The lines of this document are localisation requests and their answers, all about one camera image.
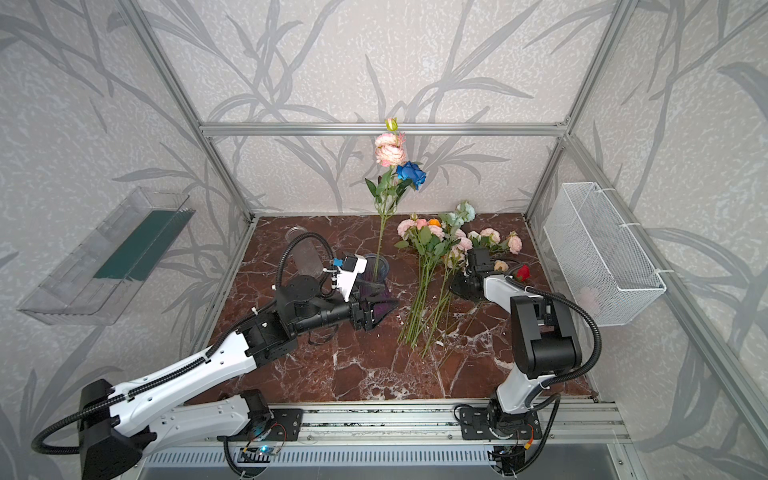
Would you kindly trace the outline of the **pink lisianthus flower stem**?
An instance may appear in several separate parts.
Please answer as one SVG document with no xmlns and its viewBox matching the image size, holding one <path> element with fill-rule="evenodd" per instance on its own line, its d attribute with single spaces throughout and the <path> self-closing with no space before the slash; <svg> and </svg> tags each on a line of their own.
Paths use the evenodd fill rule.
<svg viewBox="0 0 768 480">
<path fill-rule="evenodd" d="M 410 180 L 405 180 L 401 185 L 402 180 L 397 174 L 397 168 L 407 163 L 405 134 L 399 130 L 396 117 L 388 118 L 385 121 L 385 127 L 386 132 L 374 141 L 374 159 L 378 166 L 384 168 L 384 173 L 376 181 L 365 179 L 380 219 L 373 278 L 378 276 L 380 270 L 380 255 L 386 224 L 397 212 L 398 204 L 411 184 Z"/>
</svg>

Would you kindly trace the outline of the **blue rose stem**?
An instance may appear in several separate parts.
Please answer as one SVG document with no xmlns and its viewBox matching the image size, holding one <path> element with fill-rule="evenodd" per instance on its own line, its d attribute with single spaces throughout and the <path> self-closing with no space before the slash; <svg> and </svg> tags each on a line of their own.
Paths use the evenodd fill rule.
<svg viewBox="0 0 768 480">
<path fill-rule="evenodd" d="M 418 191 L 426 181 L 426 173 L 413 162 L 392 167 L 386 179 L 382 179 L 381 185 L 381 212 L 385 216 L 396 213 L 399 203 L 408 189 Z"/>
</svg>

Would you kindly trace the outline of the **purple blue glass vase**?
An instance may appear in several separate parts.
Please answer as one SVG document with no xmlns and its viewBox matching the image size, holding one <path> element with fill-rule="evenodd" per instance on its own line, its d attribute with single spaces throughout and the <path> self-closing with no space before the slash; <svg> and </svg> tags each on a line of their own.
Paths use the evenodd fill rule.
<svg viewBox="0 0 768 480">
<path fill-rule="evenodd" d="M 363 277 L 359 280 L 360 295 L 364 300 L 378 302 L 379 304 L 394 304 L 395 298 L 387 285 L 387 277 L 390 271 L 388 261 L 383 256 L 365 254 L 367 260 Z"/>
</svg>

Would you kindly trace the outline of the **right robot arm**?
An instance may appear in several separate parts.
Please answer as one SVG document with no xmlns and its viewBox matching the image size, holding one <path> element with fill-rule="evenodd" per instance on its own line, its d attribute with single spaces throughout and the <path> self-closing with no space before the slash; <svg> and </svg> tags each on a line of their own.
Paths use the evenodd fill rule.
<svg viewBox="0 0 768 480">
<path fill-rule="evenodd" d="M 542 408 L 534 403 L 540 394 L 585 375 L 600 359 L 602 335 L 585 308 L 495 270 L 486 248 L 468 252 L 451 292 L 494 303 L 509 314 L 515 368 L 490 400 L 489 419 L 496 423 Z"/>
</svg>

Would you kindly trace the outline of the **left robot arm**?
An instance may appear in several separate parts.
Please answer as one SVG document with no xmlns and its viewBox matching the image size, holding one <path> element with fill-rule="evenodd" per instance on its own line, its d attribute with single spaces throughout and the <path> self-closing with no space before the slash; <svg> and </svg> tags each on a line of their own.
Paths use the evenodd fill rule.
<svg viewBox="0 0 768 480">
<path fill-rule="evenodd" d="M 287 355 L 313 330 L 342 322 L 356 330 L 376 328 L 398 301 L 368 271 L 372 262 L 361 255 L 336 257 L 318 233 L 298 235 L 280 258 L 267 305 L 169 367 L 118 385 L 104 379 L 87 385 L 79 411 L 42 429 L 32 450 L 78 456 L 84 479 L 114 479 L 165 448 L 209 436 L 230 440 L 270 426 L 272 413 L 259 390 L 186 402 Z"/>
</svg>

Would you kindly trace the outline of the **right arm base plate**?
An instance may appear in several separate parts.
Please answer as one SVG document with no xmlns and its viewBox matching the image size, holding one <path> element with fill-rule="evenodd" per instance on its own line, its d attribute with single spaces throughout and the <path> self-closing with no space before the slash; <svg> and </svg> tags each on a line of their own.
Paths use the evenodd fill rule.
<svg viewBox="0 0 768 480">
<path fill-rule="evenodd" d="M 542 425 L 535 411 L 509 414 L 490 402 L 483 407 L 458 404 L 453 415 L 463 440 L 531 441 L 543 437 Z"/>
</svg>

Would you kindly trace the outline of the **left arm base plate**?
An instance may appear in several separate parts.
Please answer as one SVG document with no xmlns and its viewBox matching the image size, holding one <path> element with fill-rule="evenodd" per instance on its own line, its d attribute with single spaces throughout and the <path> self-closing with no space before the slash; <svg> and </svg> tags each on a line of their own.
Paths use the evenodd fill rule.
<svg viewBox="0 0 768 480">
<path fill-rule="evenodd" d="M 302 426 L 304 410 L 299 408 L 280 408 L 269 414 L 258 415 L 250 420 L 240 434 L 241 440 L 255 442 L 295 442 Z"/>
</svg>

